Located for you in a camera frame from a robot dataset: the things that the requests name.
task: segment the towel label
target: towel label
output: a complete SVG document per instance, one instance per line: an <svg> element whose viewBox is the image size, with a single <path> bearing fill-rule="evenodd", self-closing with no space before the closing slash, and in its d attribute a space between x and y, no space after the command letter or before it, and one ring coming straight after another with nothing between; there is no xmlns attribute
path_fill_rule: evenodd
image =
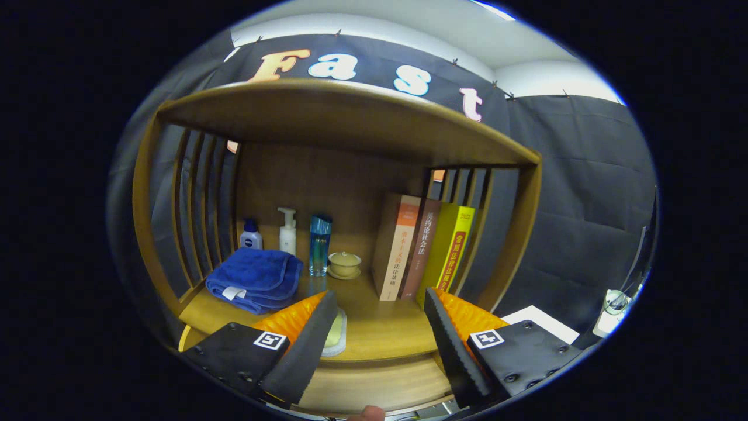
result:
<svg viewBox="0 0 748 421"><path fill-rule="evenodd" d="M276 351L281 347L283 341L286 340L284 335L278 335L277 333L263 332L254 344L263 348L272 349Z"/></svg>
<svg viewBox="0 0 748 421"><path fill-rule="evenodd" d="M226 297L229 301L233 301L235 297L244 298L247 294L246 289L237 288L235 286L229 286L221 292L221 295Z"/></svg>

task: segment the pump dispenser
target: pump dispenser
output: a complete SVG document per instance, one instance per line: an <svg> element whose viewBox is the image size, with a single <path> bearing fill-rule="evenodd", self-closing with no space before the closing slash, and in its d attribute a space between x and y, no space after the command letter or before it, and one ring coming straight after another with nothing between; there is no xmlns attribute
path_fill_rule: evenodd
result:
<svg viewBox="0 0 748 421"><path fill-rule="evenodd" d="M296 209L278 208L286 217L286 225L280 227L280 250L296 256L296 221L293 219Z"/></svg>

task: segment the blue lotion bottle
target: blue lotion bottle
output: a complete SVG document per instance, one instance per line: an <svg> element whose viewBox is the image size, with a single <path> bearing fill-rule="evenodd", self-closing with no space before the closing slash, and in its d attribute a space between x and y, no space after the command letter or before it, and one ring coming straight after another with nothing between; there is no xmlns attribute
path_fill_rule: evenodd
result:
<svg viewBox="0 0 748 421"><path fill-rule="evenodd" d="M328 250L332 218L327 215L313 215L310 227L309 274L310 276L327 275Z"/></svg>

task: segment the orange foam pad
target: orange foam pad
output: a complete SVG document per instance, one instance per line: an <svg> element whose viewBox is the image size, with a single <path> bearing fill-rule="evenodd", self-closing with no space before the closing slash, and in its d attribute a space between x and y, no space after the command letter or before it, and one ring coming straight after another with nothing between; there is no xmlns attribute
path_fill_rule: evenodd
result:
<svg viewBox="0 0 748 421"><path fill-rule="evenodd" d="M509 323L461 298L436 288L434 288L434 291L439 296L439 300L447 311L457 335L473 360L476 359L475 355L468 346L468 338L470 338L471 333L509 326Z"/></svg>
<svg viewBox="0 0 748 421"><path fill-rule="evenodd" d="M296 342L298 335L301 334L301 331L304 329L304 326L306 326L314 309L317 308L317 305L322 301L322 297L324 297L325 294L327 294L327 291L305 298L296 304L288 306L285 309L258 321L250 327L265 330L270 333L285 335L288 337L289 344L293 345L293 343Z"/></svg>

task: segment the folded towel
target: folded towel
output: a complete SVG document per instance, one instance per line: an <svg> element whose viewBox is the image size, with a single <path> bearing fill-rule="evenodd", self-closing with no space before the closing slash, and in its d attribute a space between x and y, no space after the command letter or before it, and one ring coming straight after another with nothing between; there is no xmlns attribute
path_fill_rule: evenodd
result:
<svg viewBox="0 0 748 421"><path fill-rule="evenodd" d="M208 275L205 284L216 297L260 315L292 304L303 265L286 252L242 247Z"/></svg>

